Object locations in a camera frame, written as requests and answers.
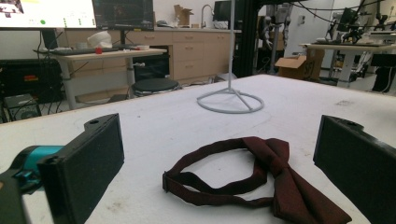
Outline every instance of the white table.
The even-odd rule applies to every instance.
[[[151,55],[158,55],[166,52],[165,49],[147,49],[147,50],[120,50],[112,52],[104,52],[102,54],[79,54],[70,56],[54,57],[59,62],[62,69],[62,78],[64,80],[64,89],[66,92],[67,102],[70,109],[76,109],[77,95],[112,90],[122,85],[127,84],[132,86],[134,84],[134,57],[144,57]],[[106,59],[127,59],[126,71],[112,72],[102,76],[85,76],[85,77],[72,77],[69,71],[69,63],[72,62],[90,62],[95,60]]]
[[[355,60],[355,56],[357,54],[362,54],[364,51],[369,52],[388,52],[390,53],[393,49],[396,49],[396,45],[388,45],[388,46],[376,46],[367,44],[367,46],[354,46],[354,45],[337,45],[337,44],[301,44],[300,45],[306,49],[333,49],[340,50],[342,54],[345,54],[343,70],[338,79],[337,86],[349,88],[350,82],[349,77],[352,71],[352,66]]]
[[[285,223],[273,217],[270,208],[196,207],[162,189],[163,172],[183,155],[219,140],[251,135],[288,141],[290,166],[352,216],[352,223],[369,223],[313,163],[320,118],[330,115],[358,122],[368,134],[396,147],[396,98],[283,77],[255,76],[237,79],[233,87],[261,97],[263,110],[228,115],[205,110],[196,103],[202,94],[226,86],[222,82],[2,124],[0,173],[24,148],[65,145],[83,132],[86,121],[119,113],[125,163],[87,223]],[[234,96],[223,97],[232,103],[222,106],[235,106]],[[189,170],[219,187],[249,176],[252,164],[249,153],[233,151],[200,161]],[[272,195],[271,178],[247,197]],[[52,222],[44,192],[25,196],[24,200],[33,223]]]

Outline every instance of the faucet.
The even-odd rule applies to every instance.
[[[206,22],[204,21],[204,9],[205,9],[206,7],[210,7],[210,10],[211,10],[211,12],[212,12],[212,16],[215,15],[212,6],[206,4],[206,5],[204,5],[204,6],[202,7],[202,12],[201,12],[201,28],[202,28],[202,29],[204,29],[204,27],[206,27]]]

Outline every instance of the computer monitor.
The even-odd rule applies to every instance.
[[[356,11],[350,8],[345,8],[343,15],[341,16],[340,22],[337,27],[337,31],[339,32],[348,32],[349,31],[349,25],[352,21],[353,18],[355,17]]]
[[[0,0],[0,30],[96,28],[92,0]]]
[[[153,31],[152,0],[92,0],[97,28]]]
[[[244,2],[242,0],[235,1],[235,23],[243,20]],[[231,21],[231,1],[216,1],[214,8],[213,21]]]

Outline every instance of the round stool seat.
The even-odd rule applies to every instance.
[[[178,88],[178,82],[169,78],[144,79],[136,82],[132,86],[132,90],[136,96],[146,96],[166,91],[174,91]]]

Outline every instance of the maroon bow tie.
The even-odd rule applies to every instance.
[[[253,174],[246,179],[213,189],[197,175],[190,172],[181,173],[187,166],[211,154],[238,148],[247,148],[256,157]],[[220,141],[201,147],[181,158],[171,170],[163,174],[163,189],[195,205],[272,205],[275,217],[295,223],[337,224],[352,220],[347,213],[291,169],[288,160],[289,144],[282,140],[245,137]],[[263,197],[246,201],[234,196],[250,192],[265,184],[267,171],[270,171],[275,179],[273,198]]]

